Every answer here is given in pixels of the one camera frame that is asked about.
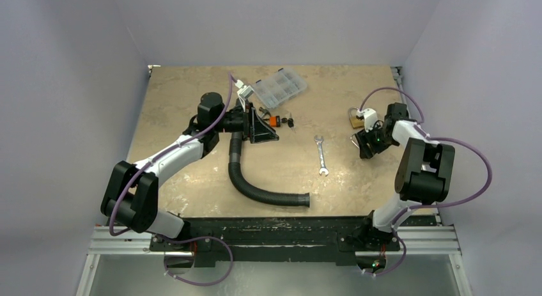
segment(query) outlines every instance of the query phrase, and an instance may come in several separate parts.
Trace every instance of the wrench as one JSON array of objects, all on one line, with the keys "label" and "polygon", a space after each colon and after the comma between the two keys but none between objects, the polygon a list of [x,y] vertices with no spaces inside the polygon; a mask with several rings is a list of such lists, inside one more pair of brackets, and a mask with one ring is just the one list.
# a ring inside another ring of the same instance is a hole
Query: wrench
[{"label": "wrench", "polygon": [[316,141],[316,145],[318,146],[318,155],[320,156],[320,171],[318,172],[320,175],[322,173],[325,173],[325,176],[329,175],[329,170],[325,167],[325,162],[323,160],[323,150],[322,150],[322,143],[323,143],[323,136],[318,138],[318,135],[314,137],[314,141]]}]

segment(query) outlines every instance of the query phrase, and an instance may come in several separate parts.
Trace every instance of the clear plastic organizer box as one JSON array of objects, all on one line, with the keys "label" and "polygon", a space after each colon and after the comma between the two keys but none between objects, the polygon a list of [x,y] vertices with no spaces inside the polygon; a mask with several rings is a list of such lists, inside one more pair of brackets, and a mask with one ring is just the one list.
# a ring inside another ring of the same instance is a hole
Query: clear plastic organizer box
[{"label": "clear plastic organizer box", "polygon": [[256,81],[254,93],[268,109],[274,109],[307,89],[307,83],[291,68],[281,68],[270,77]]}]

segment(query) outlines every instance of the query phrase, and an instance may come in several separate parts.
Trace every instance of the cable connector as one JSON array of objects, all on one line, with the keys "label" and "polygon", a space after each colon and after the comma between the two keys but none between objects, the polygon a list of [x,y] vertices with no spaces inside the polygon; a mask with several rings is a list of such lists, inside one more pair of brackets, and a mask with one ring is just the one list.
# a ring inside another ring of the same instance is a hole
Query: cable connector
[{"label": "cable connector", "polygon": [[414,124],[414,129],[415,129],[416,132],[418,132],[424,139],[426,139],[426,140],[428,140],[428,141],[430,140],[430,137],[431,137],[431,136],[429,135],[429,133],[425,132],[425,131],[422,129],[422,127],[420,127],[419,123],[416,122],[416,123]]},{"label": "cable connector", "polygon": [[154,166],[154,160],[152,157],[147,158],[147,162],[150,164],[149,167]]},{"label": "cable connector", "polygon": [[250,85],[245,85],[241,80],[235,81],[235,87],[239,89],[237,91],[237,98],[243,105],[243,108],[245,108],[245,102],[254,93],[254,88]]},{"label": "cable connector", "polygon": [[190,143],[188,144],[182,144],[184,142],[184,139],[178,139],[175,141],[175,144],[177,145],[177,147],[181,148],[181,147],[185,147],[185,148],[188,148],[190,149]]}]

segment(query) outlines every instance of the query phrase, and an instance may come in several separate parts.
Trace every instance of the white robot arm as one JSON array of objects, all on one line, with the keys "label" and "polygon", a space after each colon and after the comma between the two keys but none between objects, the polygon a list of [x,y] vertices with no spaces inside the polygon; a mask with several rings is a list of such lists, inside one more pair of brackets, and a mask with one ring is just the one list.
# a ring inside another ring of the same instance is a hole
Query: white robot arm
[{"label": "white robot arm", "polygon": [[[249,92],[250,88],[242,84],[238,96],[246,97]],[[279,139],[275,130],[261,120],[252,103],[239,102],[244,105],[239,103],[215,123],[224,108],[222,97],[217,93],[203,95],[197,107],[197,114],[175,142],[148,159],[134,164],[121,161],[115,165],[100,211],[106,216],[111,216],[118,198],[130,179],[136,173],[140,173],[131,184],[132,187],[137,186],[135,194],[128,192],[120,201],[116,221],[138,233],[149,231],[177,238],[186,222],[158,209],[158,189],[166,180],[211,152],[219,142],[219,132],[242,132],[243,139],[250,139],[251,143]],[[202,132],[213,124],[216,124],[214,128],[207,130],[205,134]],[[181,145],[194,136],[198,138]]]},{"label": "white robot arm", "polygon": [[365,121],[365,129],[355,134],[362,159],[370,159],[391,145],[405,149],[396,174],[396,194],[370,215],[371,229],[389,235],[392,225],[399,226],[413,213],[408,210],[393,222],[405,208],[430,205],[446,198],[455,150],[431,140],[415,120],[408,118],[405,104],[390,104],[384,121],[378,121],[372,109],[358,111],[357,116]]}]

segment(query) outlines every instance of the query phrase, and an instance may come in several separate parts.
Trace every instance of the table surface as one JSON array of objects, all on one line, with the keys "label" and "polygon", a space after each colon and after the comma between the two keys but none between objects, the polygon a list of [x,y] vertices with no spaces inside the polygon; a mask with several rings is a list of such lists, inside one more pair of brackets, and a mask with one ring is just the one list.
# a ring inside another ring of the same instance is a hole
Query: table surface
[{"label": "table surface", "polygon": [[[266,205],[246,198],[228,177],[230,134],[204,159],[170,178],[159,193],[159,207],[183,217],[279,217],[367,215],[394,194],[403,149],[390,147],[371,160],[359,159],[350,141],[356,132],[347,118],[375,88],[395,86],[389,66],[291,66],[308,83],[294,99],[272,110],[292,114],[295,132],[276,128],[279,141],[243,145],[242,172],[254,186],[276,192],[310,192],[311,206]],[[156,67],[150,78],[129,161],[145,159],[177,139],[195,115],[203,93],[228,94],[228,71],[243,82],[264,79],[280,66]],[[256,96],[251,100],[259,106]],[[383,119],[387,105],[400,102],[395,91],[374,94],[366,107]],[[329,176],[318,175],[314,136],[324,137]]]}]

